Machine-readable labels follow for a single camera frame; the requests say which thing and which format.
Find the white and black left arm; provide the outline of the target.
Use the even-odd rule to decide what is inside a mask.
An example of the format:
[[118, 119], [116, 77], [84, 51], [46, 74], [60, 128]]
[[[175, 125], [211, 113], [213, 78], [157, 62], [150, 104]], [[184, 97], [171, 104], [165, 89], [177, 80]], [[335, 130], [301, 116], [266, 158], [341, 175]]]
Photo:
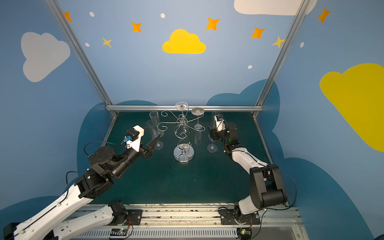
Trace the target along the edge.
[[21, 223], [10, 223], [4, 227], [5, 240], [70, 240], [100, 226], [118, 225], [125, 232], [133, 227], [132, 218], [119, 200], [90, 214], [68, 220], [81, 207], [91, 203], [114, 186], [139, 157], [148, 159], [155, 151], [156, 137], [144, 149], [140, 140], [138, 149], [128, 148], [118, 155], [109, 146], [99, 148], [90, 156], [91, 169], [67, 187], [66, 192], [42, 211]]

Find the clear champagne flute front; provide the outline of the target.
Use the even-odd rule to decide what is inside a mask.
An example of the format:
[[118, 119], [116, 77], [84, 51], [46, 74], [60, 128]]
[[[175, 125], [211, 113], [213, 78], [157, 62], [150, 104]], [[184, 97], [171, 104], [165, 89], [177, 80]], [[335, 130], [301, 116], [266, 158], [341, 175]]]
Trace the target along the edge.
[[215, 120], [216, 120], [216, 115], [220, 115], [221, 113], [220, 112], [218, 112], [218, 111], [214, 111], [214, 112], [212, 112], [212, 115], [211, 115], [211, 117], [212, 117], [212, 121], [214, 122]]

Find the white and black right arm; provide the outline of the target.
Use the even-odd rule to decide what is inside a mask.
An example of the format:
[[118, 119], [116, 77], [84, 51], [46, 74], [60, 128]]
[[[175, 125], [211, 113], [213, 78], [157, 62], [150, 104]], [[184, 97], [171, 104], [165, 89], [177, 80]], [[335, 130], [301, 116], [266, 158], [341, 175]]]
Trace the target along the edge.
[[210, 127], [210, 136], [213, 140], [221, 141], [223, 152], [249, 174], [250, 194], [238, 201], [235, 207], [237, 216], [245, 217], [263, 209], [274, 210], [274, 206], [287, 203], [288, 194], [283, 176], [291, 179], [295, 188], [294, 200], [285, 210], [296, 205], [298, 186], [294, 178], [283, 173], [277, 165], [259, 160], [243, 147], [238, 140], [236, 124], [227, 123], [223, 119], [215, 120]]

